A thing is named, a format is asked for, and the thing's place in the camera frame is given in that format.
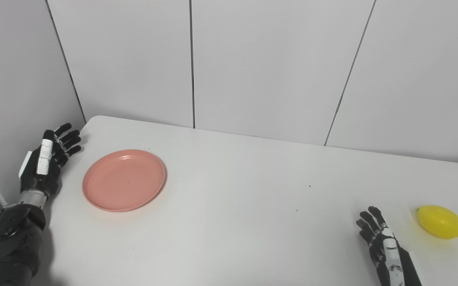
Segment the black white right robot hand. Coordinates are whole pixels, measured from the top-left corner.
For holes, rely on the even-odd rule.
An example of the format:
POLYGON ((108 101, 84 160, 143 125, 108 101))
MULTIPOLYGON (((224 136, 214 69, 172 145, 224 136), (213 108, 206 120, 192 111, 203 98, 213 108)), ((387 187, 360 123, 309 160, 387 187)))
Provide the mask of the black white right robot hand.
POLYGON ((405 250, 375 206, 360 212, 356 224, 368 245, 370 258, 382 286, 421 286, 411 254, 405 250))

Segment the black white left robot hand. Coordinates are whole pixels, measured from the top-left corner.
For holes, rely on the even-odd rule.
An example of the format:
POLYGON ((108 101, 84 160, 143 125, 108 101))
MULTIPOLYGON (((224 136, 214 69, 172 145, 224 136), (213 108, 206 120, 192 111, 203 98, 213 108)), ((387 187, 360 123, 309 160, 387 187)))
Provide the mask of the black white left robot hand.
POLYGON ((47 198, 55 197, 62 168, 82 150, 80 142, 80 131, 69 122, 55 130, 45 130, 40 146, 24 157, 19 170, 20 191, 38 190, 47 198))

